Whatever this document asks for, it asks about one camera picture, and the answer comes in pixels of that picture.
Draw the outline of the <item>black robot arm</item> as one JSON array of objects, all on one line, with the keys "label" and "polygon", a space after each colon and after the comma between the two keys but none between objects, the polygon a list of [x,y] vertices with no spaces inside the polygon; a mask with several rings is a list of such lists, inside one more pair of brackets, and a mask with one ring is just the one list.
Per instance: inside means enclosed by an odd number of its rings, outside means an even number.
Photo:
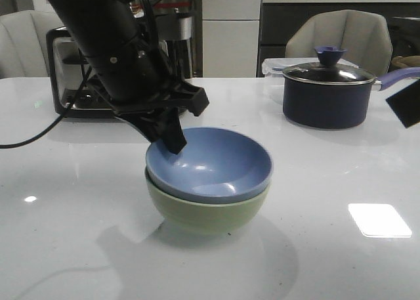
[{"label": "black robot arm", "polygon": [[[178,154],[187,143],[179,110],[198,116],[209,99],[202,87],[178,74],[159,47],[150,0],[48,1],[93,69],[87,86],[117,119]],[[282,74],[283,112],[288,119],[320,129],[346,129],[365,120],[373,89],[418,77],[419,68],[377,77],[353,66],[307,62],[287,67]]]}]

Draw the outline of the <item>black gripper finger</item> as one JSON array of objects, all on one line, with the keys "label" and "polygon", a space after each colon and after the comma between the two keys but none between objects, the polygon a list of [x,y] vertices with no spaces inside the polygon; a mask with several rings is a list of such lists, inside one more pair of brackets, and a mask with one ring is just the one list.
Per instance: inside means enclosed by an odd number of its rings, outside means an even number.
[{"label": "black gripper finger", "polygon": [[419,123],[419,81],[388,97],[386,102],[405,128]]}]

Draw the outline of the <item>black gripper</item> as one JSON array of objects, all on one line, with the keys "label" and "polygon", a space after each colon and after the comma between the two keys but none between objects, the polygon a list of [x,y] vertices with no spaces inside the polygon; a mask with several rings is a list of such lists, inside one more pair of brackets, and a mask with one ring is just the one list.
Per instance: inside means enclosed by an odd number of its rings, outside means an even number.
[{"label": "black gripper", "polygon": [[[179,154],[187,142],[179,119],[185,108],[199,116],[209,105],[202,87],[175,75],[168,58],[159,50],[88,56],[95,76],[88,85],[116,114],[149,142],[160,140],[172,154]],[[156,108],[171,108],[151,111]]]}]

